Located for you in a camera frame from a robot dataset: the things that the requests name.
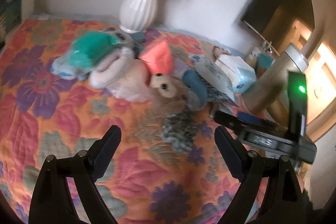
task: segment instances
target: plush toy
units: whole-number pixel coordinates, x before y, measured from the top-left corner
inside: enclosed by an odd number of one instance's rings
[[[106,88],[116,98],[144,103],[150,94],[149,79],[150,72],[146,64],[140,59],[134,59],[126,74]]]
[[[88,32],[75,40],[68,51],[53,62],[50,70],[66,80],[85,80],[107,54],[123,46],[134,48],[134,45],[129,34],[115,28]]]
[[[161,137],[165,143],[171,143],[175,152],[189,154],[194,147],[196,133],[197,125],[191,111],[186,108],[164,120]]]
[[[173,57],[167,39],[152,43],[139,58],[144,60],[153,75],[157,73],[170,75],[174,71]]]
[[[188,88],[180,80],[157,73],[152,76],[150,88],[153,106],[162,116],[167,118],[185,109]]]
[[[197,125],[187,108],[189,88],[176,78],[157,73],[150,83],[154,107],[166,119],[162,125],[162,140],[171,143],[177,153],[188,154],[194,147]]]
[[[134,52],[128,47],[108,54],[91,72],[90,85],[97,89],[108,87],[126,74],[133,59]]]

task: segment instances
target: stuffed animal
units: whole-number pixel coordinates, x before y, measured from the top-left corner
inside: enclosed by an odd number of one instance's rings
[[[171,143],[175,152],[189,154],[194,147],[196,133],[197,125],[191,111],[186,108],[163,121],[161,137],[165,143]]]
[[[188,88],[180,80],[157,73],[152,76],[150,88],[153,106],[165,118],[185,109]]]
[[[85,80],[106,55],[121,47],[135,48],[132,37],[115,28],[101,32],[88,32],[72,42],[68,51],[57,58],[51,72],[66,80]]]
[[[116,98],[144,103],[149,99],[149,79],[150,72],[145,62],[134,59],[125,75],[106,88]]]
[[[89,82],[96,89],[108,87],[123,77],[134,59],[134,52],[122,47],[108,54],[91,72]]]
[[[176,78],[157,73],[150,83],[154,107],[166,119],[162,125],[162,140],[171,143],[177,153],[188,154],[194,147],[197,125],[187,108],[189,88]]]

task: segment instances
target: purple flower pattern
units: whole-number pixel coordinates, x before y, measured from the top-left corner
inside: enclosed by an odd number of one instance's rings
[[[104,88],[100,91],[99,93],[100,96],[104,96],[104,95],[107,95],[107,97],[111,97],[112,96],[112,93],[111,91],[109,91],[107,88]]]
[[[173,224],[188,217],[191,206],[187,202],[190,196],[183,191],[183,186],[175,185],[174,181],[165,183],[162,189],[155,188],[155,192],[152,193],[155,203],[151,204],[150,210],[156,213],[156,221],[164,220],[166,224]]]
[[[16,202],[15,206],[16,206],[16,213],[19,216],[19,218],[23,221],[23,223],[28,224],[28,215],[25,213],[22,205]]]
[[[36,117],[50,119],[59,103],[59,93],[69,91],[77,81],[64,80],[50,72],[53,59],[48,64],[36,67],[17,90],[16,103],[20,112],[25,113],[34,104],[33,113]]]
[[[39,58],[45,47],[46,46],[35,46],[30,50],[24,48],[19,52],[12,60],[12,64],[6,67],[2,73],[2,85],[9,82],[9,87],[12,88],[17,85],[22,78],[27,79],[36,68],[42,65],[42,61]]]
[[[7,183],[0,184],[0,191],[2,192],[5,199],[10,202],[12,199],[12,194],[10,190],[8,189]]]
[[[230,195],[228,191],[225,191],[224,195],[218,198],[217,205],[214,205],[213,203],[203,205],[202,213],[191,219],[189,223],[217,224],[225,210],[229,207],[234,196],[235,195]]]
[[[32,30],[33,30],[32,27],[26,27],[26,28],[25,28],[25,32],[31,32]]]
[[[206,121],[203,121],[197,128],[197,131],[200,131],[203,137],[211,139],[212,129],[208,127]]]
[[[161,34],[158,30],[149,29],[147,32],[145,32],[146,40],[145,42],[152,42],[155,38],[160,37]]]
[[[196,146],[194,146],[188,155],[187,162],[194,163],[195,166],[198,166],[199,164],[204,164],[205,159],[202,157],[202,154],[203,148],[197,148]]]
[[[3,177],[3,163],[0,161],[0,178]]]
[[[83,25],[85,23],[85,21],[82,20],[73,20],[71,21],[71,24],[75,24],[75,25]]]

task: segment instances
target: television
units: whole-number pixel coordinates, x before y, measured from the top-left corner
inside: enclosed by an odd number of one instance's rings
[[[299,22],[313,31],[314,12],[311,0],[252,0],[242,21],[278,50]]]

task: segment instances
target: orange floral quilt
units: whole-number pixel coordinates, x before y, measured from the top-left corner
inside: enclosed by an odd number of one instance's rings
[[[175,153],[161,140],[162,117],[150,103],[129,103],[88,81],[50,73],[53,60],[89,30],[116,25],[98,21],[26,20],[0,58],[0,190],[28,222],[34,185],[47,155],[73,156],[88,149],[112,125],[122,142],[96,185],[121,224],[217,223],[235,195],[233,179],[215,143],[218,126],[209,107],[195,113],[195,147]],[[146,43],[166,37],[174,57],[212,55],[212,45],[182,34],[149,30]],[[228,106],[233,114],[238,109]],[[74,205],[87,220],[73,181]],[[260,193],[253,211],[258,208]]]

